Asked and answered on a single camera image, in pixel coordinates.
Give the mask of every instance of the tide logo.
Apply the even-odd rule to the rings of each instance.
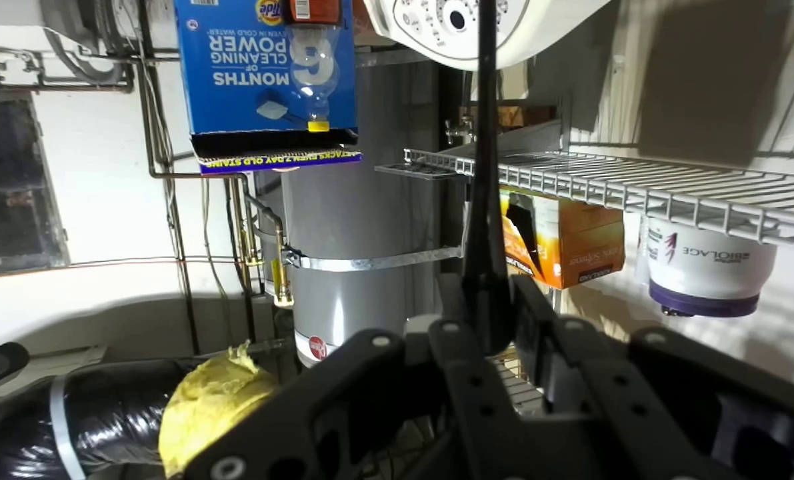
[[[257,0],[257,19],[270,27],[280,25],[280,0]]]

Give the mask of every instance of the yellow bottle cap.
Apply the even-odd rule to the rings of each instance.
[[[314,133],[323,133],[324,131],[329,131],[329,122],[327,122],[327,121],[309,121],[308,122],[308,131],[313,131]]]

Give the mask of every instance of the cardboard box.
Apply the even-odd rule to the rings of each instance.
[[[620,210],[502,189],[501,212],[510,273],[564,289],[625,264]]]
[[[352,2],[338,25],[288,25],[281,0],[175,0],[202,173],[360,159]]]

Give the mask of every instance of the wire shelf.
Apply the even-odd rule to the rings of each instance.
[[[405,161],[473,176],[470,158],[406,149]],[[565,152],[499,168],[501,185],[794,248],[794,175]]]

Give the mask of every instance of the metal strap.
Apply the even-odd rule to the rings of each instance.
[[[50,425],[53,426],[53,439],[56,440],[56,450],[59,459],[65,467],[65,472],[71,480],[85,480],[85,472],[79,464],[77,452],[71,444],[71,434],[68,432],[68,418],[65,416],[65,376],[59,375],[50,385]]]
[[[310,258],[296,252],[286,252],[286,259],[296,268],[322,271],[367,271],[384,268],[408,267],[431,261],[461,257],[461,247],[445,247],[442,249],[412,252],[410,254],[389,257],[363,259],[325,259]]]

